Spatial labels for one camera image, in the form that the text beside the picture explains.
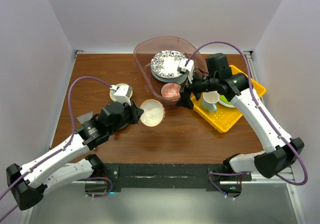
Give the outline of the red patterned bowl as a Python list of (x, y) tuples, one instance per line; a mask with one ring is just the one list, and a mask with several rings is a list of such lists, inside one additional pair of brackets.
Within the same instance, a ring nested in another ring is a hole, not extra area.
[(166, 83), (160, 90), (161, 96), (164, 98), (179, 98), (181, 86), (177, 83)]

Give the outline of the white yellow rimmed bowl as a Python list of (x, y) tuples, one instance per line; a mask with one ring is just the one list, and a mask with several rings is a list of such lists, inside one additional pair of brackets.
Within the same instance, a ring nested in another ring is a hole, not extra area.
[(147, 127), (155, 127), (159, 125), (164, 119), (166, 113), (163, 105), (154, 99), (144, 101), (141, 104), (140, 109), (143, 110), (140, 121)]

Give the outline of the green rimmed lettered plate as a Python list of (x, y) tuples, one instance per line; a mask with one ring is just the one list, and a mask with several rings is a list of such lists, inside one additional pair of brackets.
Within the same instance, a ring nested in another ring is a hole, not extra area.
[(150, 70), (152, 75), (162, 82), (182, 83), (187, 77), (174, 68), (155, 69), (151, 67)]

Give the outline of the yellow teal patterned bowl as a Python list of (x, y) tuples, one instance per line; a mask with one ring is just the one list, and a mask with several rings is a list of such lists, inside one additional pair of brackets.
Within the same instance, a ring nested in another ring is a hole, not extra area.
[[(121, 87), (123, 85), (128, 86), (128, 84), (126, 84), (126, 83), (119, 83), (119, 84), (116, 84), (115, 86), (118, 89), (119, 87)], [(109, 96), (110, 96), (112, 101), (116, 101), (115, 92), (116, 92), (116, 90), (114, 90), (114, 89), (111, 89), (110, 92), (109, 92), (110, 93)], [(132, 98), (132, 95), (133, 95), (133, 89), (132, 89), (131, 86), (129, 86), (129, 98)]]

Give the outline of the blue patterned bottom plate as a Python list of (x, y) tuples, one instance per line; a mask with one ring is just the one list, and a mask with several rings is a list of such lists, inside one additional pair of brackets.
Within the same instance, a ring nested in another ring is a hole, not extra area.
[(187, 59), (184, 54), (175, 50), (163, 50), (150, 61), (151, 71), (158, 77), (173, 79), (182, 76), (178, 72), (180, 61)]

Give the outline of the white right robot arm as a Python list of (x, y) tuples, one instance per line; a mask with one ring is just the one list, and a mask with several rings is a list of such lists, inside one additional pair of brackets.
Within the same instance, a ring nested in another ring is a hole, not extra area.
[(178, 72), (187, 75), (180, 88), (177, 106), (193, 109), (191, 96), (199, 100), (202, 94), (216, 91), (239, 110), (258, 136), (263, 151), (252, 154), (238, 154), (225, 160), (223, 176), (235, 180), (242, 172), (258, 171), (265, 178), (278, 176), (297, 160), (304, 148), (301, 138), (292, 138), (271, 116), (261, 102), (252, 80), (247, 74), (233, 74), (227, 57), (214, 54), (206, 58), (208, 72), (204, 76), (196, 73), (194, 62), (181, 59)]

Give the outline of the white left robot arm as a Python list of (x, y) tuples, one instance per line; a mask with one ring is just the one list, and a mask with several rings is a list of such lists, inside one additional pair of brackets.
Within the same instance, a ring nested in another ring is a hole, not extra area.
[(133, 100), (110, 102), (94, 114), (61, 144), (24, 165), (11, 164), (6, 169), (8, 191), (17, 207), (27, 210), (38, 204), (47, 191), (79, 179), (99, 180), (104, 167), (96, 155), (88, 155), (78, 164), (66, 164), (109, 140), (123, 126), (137, 124), (144, 111)]

